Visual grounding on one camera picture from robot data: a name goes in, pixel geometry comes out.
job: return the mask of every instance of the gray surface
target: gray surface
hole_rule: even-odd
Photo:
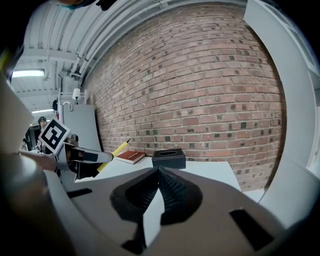
[[[277,238],[281,224],[263,207],[235,188],[201,176],[173,170],[201,189],[200,208],[184,223],[162,226],[159,235],[148,248],[148,255],[183,256],[223,255],[244,256],[253,249],[237,224],[229,216],[234,209],[244,208],[270,235]]]
[[[307,217],[320,192],[320,181],[307,169],[282,156],[276,176],[260,204],[289,228]]]
[[[93,192],[72,198],[71,201],[86,223],[120,246],[133,238],[137,225],[120,219],[110,203],[110,193],[118,185],[148,170],[146,168],[116,177],[75,183],[74,189],[90,188]],[[236,188],[182,170],[170,171],[200,187],[202,204],[184,223],[162,226],[145,255],[194,256],[212,255],[214,252],[225,256],[252,253],[250,243],[229,216],[229,211],[239,208],[244,208],[272,236],[277,237],[283,230],[270,213]]]
[[[68,105],[63,106],[63,123],[72,134],[79,137],[79,147],[90,150],[101,151],[96,118],[95,106],[72,103],[73,110],[68,109]]]
[[[287,108],[282,158],[260,204],[288,228],[308,215],[318,196],[319,180],[306,169],[318,132],[316,101],[307,65],[296,42],[260,3],[248,1],[244,20],[262,40],[274,61],[283,84]]]
[[[40,237],[41,242],[47,246],[54,245],[54,248],[50,248],[52,254],[76,255],[52,204],[46,176],[40,166],[26,156],[0,154],[0,170],[3,210],[12,214],[4,228],[4,232],[9,233],[8,237],[12,239],[13,235],[16,235],[14,239],[19,241],[19,246],[22,247],[33,239],[36,247],[33,250],[34,255],[43,253],[41,246],[37,246]],[[26,234],[31,237],[26,239],[27,242],[20,243]]]
[[[56,173],[44,171],[52,203],[78,256],[133,256],[95,229],[67,196]]]

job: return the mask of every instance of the white pipe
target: white pipe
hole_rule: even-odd
[[[46,72],[46,76],[44,79],[48,79],[49,77],[49,50],[50,50],[50,41],[51,41],[51,37],[52,37],[52,33],[53,33],[53,30],[54,30],[54,26],[56,24],[56,21],[57,21],[57,17],[58,17],[58,14],[59,14],[59,11],[60,9],[55,9],[55,12],[54,12],[54,16],[53,16],[53,22],[51,23],[51,26],[50,26],[50,31],[49,31],[49,35],[48,35],[48,42],[46,44],[46,69],[47,69],[47,72]]]
[[[104,38],[106,35],[108,35],[108,33],[110,31],[112,31],[102,42],[101,40],[96,40],[94,42],[94,44],[92,45],[92,47],[90,48],[90,51],[88,52],[88,54],[85,56],[85,60],[81,65],[81,68],[79,70],[79,73],[82,74],[84,72],[84,70],[87,68],[88,64],[92,61],[92,59],[94,58],[94,56],[96,55],[96,53],[101,49],[101,47],[106,43],[107,40],[109,40],[110,37],[112,37],[119,29],[121,29],[124,25],[126,25],[127,23],[129,23],[131,20],[133,20],[134,18],[136,18],[137,16],[139,16],[140,14],[147,12],[149,9],[152,9],[154,7],[160,6],[161,3],[160,2],[156,2],[140,11],[138,11],[137,13],[135,13],[134,15],[132,15],[130,18],[126,19],[124,22],[121,23],[121,25],[119,25],[116,29],[114,29],[114,27],[121,22],[126,16],[127,13],[131,12],[130,10],[127,10],[126,12],[123,12],[120,16],[117,17],[117,19],[115,19],[111,24],[113,26],[108,26],[108,28],[103,31],[103,33],[101,33],[101,36],[99,36],[99,38]]]
[[[105,13],[105,15],[99,20],[99,22],[97,23],[97,25],[91,30],[90,34],[88,35],[88,37],[86,38],[84,44],[82,45],[79,53],[78,53],[78,57],[76,58],[76,61],[74,63],[74,65],[72,66],[71,72],[74,73],[77,70],[77,66],[81,60],[81,58],[84,55],[85,50],[87,49],[87,46],[92,43],[96,33],[98,32],[98,30],[107,22],[107,20],[111,17],[112,14],[114,14],[118,9],[120,9],[122,6],[124,6],[125,4],[127,4],[129,2],[129,0],[118,0],[116,1],[110,8],[109,10]]]

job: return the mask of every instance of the ceiling pipe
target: ceiling pipe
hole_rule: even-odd
[[[94,37],[96,36],[97,32],[99,31],[99,29],[107,22],[107,20],[111,17],[112,14],[114,14],[118,9],[120,9],[122,6],[124,6],[128,2],[129,2],[129,0],[118,0],[110,7],[110,9],[107,12],[101,11],[101,13],[105,13],[105,15],[99,20],[97,25],[93,28],[93,30],[91,30],[90,34],[86,38],[84,44],[82,45],[82,47],[78,53],[78,57],[76,58],[76,61],[71,68],[71,73],[76,72],[77,67],[79,65],[79,62],[80,62],[81,58],[83,57],[85,50],[87,49],[88,45],[90,43],[92,43],[92,41],[93,41]]]
[[[139,5],[139,7],[142,6],[143,4],[145,4],[146,2],[149,2],[149,0],[144,1],[142,4]],[[106,30],[104,30],[100,36],[100,38],[102,38],[102,39],[105,36],[107,36],[107,37],[102,42],[101,42],[101,40],[99,40],[99,41],[96,40],[94,42],[94,44],[90,48],[90,51],[85,56],[85,60],[83,61],[82,65],[81,65],[79,73],[84,74],[84,71],[87,69],[88,64],[92,61],[92,59],[97,54],[97,52],[103,47],[103,45],[106,43],[106,41],[108,41],[119,29],[121,29],[123,26],[128,24],[134,18],[138,17],[140,14],[147,12],[149,9],[152,9],[154,7],[161,6],[161,4],[162,4],[162,2],[156,2],[152,5],[149,5],[148,7],[143,8],[142,10],[136,12],[134,15],[130,16],[130,18],[126,19],[124,22],[122,22],[122,20],[127,16],[127,13],[131,12],[131,11],[129,10],[127,12],[123,12],[122,15],[118,16],[117,19],[115,19],[112,22],[113,26],[111,26],[111,25],[108,26],[108,28]]]

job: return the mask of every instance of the red brick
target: red brick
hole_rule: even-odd
[[[156,122],[153,122],[152,124],[153,128],[174,127],[174,126],[180,126],[180,125],[181,125],[180,119],[173,119],[169,121],[156,121]]]
[[[255,90],[257,93],[260,93],[260,94],[266,94],[268,92],[268,88],[262,85],[256,86]]]
[[[251,95],[252,102],[272,102],[273,97],[272,95],[265,95],[265,94],[255,94]]]
[[[192,108],[199,106],[198,99],[190,99],[180,103],[182,109]]]
[[[217,114],[216,117],[219,120],[219,122],[231,122],[236,120],[235,114],[233,113]]]
[[[143,137],[143,141],[144,142],[154,142],[155,138],[151,137],[151,136],[145,136],[145,137]]]
[[[210,126],[210,132],[224,132],[228,130],[226,124],[213,124]]]
[[[179,84],[179,91],[180,92],[194,90],[195,88],[196,88],[196,86],[195,86],[194,82],[187,82],[187,83]]]
[[[251,147],[250,152],[251,153],[259,153],[259,152],[265,152],[265,151],[268,151],[268,150],[271,150],[271,145],[270,144],[263,145],[263,146],[259,145],[259,146]]]
[[[154,86],[154,90],[155,91],[160,91],[160,90],[163,90],[163,89],[168,88],[168,87],[169,87],[169,82],[168,81],[164,81],[164,82],[161,82],[161,83],[157,83]]]
[[[250,149],[248,147],[246,148],[238,148],[236,151],[235,151],[235,154],[237,156],[241,156],[241,155],[248,155],[250,152]]]
[[[162,97],[162,98],[158,98],[156,100],[156,104],[159,106],[159,105],[162,105],[162,104],[167,104],[171,102],[171,96],[167,96],[167,97]]]
[[[216,86],[208,88],[208,95],[217,95],[217,94],[224,94],[225,88],[223,86]]]
[[[250,94],[240,94],[235,96],[236,102],[249,102],[252,96]]]
[[[240,156],[231,156],[227,158],[228,163],[238,163],[240,162]]]
[[[148,109],[148,108],[152,108],[157,104],[157,102],[155,100],[149,101],[144,103],[144,108]]]
[[[159,120],[168,120],[173,118],[174,118],[173,112],[159,114]]]
[[[270,94],[280,94],[281,93],[278,86],[268,86],[267,91]]]
[[[247,120],[251,120],[253,118],[253,115],[251,112],[237,113],[235,114],[235,117],[237,121],[247,121]]]
[[[205,89],[186,91],[186,92],[172,95],[172,100],[173,101],[188,100],[192,98],[205,96],[206,94],[207,94],[207,91]]]
[[[149,115],[146,118],[148,120],[148,122],[153,122],[153,121],[158,121],[159,120],[159,116],[154,114],[154,115]]]
[[[263,153],[257,153],[254,155],[254,160],[261,160],[261,159],[265,159],[266,158],[267,153],[263,152]]]
[[[221,77],[222,72],[220,70],[210,70],[204,73],[205,78],[218,78]]]
[[[225,87],[226,94],[255,93],[255,92],[256,92],[256,88],[252,85],[233,85],[233,86]]]
[[[227,107],[225,105],[217,105],[209,107],[210,114],[219,114],[227,112]]]
[[[189,74],[189,75],[185,75],[185,76],[180,76],[177,77],[175,79],[170,80],[170,85],[174,86],[174,85],[179,85],[179,84],[183,84],[183,83],[187,83],[187,82],[191,82],[191,81],[197,81],[202,79],[202,75],[201,74]]]
[[[199,119],[197,117],[190,117],[190,118],[182,119],[183,126],[192,126],[192,125],[198,125],[198,124],[199,124]]]
[[[150,122],[142,123],[140,126],[141,126],[141,129],[151,129],[152,128],[152,124]]]
[[[174,129],[173,128],[165,128],[165,129],[159,129],[158,130],[160,135],[172,135],[174,134]]]
[[[186,157],[194,157],[194,158],[198,158],[200,157],[200,151],[193,151],[193,150],[185,150],[184,154]]]
[[[216,150],[216,149],[226,149],[228,146],[228,143],[226,141],[215,141],[210,142],[210,149]]]
[[[234,101],[235,101],[235,97],[232,95],[221,95],[221,96],[200,98],[199,104],[202,106],[202,105],[210,105],[210,104],[230,103]]]
[[[181,135],[170,136],[170,141],[171,142],[181,142],[182,141],[182,136]]]
[[[216,115],[204,115],[199,117],[200,124],[210,124],[217,122],[217,116]]]
[[[247,83],[246,77],[232,77],[231,81],[234,85],[245,85]]]
[[[262,121],[258,121],[258,128],[267,128],[269,127],[270,121],[269,120],[262,120]]]
[[[252,133],[251,131],[244,131],[244,130],[237,131],[236,138],[237,139],[248,139],[251,137],[251,133]]]
[[[201,136],[199,134],[185,135],[183,140],[185,142],[199,142],[201,140]]]
[[[210,49],[237,49],[237,45],[234,43],[215,43],[210,44]]]
[[[211,86],[224,86],[224,85],[231,85],[231,79],[226,78],[211,78],[211,79],[205,79],[200,80],[196,82],[198,88],[203,87],[211,87]]]
[[[200,153],[202,157],[228,157],[233,156],[235,153],[233,150],[225,149],[225,150],[203,150]]]
[[[263,111],[263,112],[252,112],[252,119],[268,119],[273,118],[273,112],[271,111]]]

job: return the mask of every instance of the fluorescent light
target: fluorescent light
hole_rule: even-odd
[[[44,77],[45,72],[43,70],[19,70],[13,71],[12,78],[21,77]]]
[[[37,110],[37,111],[32,111],[33,114],[36,114],[36,113],[42,113],[42,112],[53,112],[54,110],[51,108],[51,109],[44,109],[44,110]]]

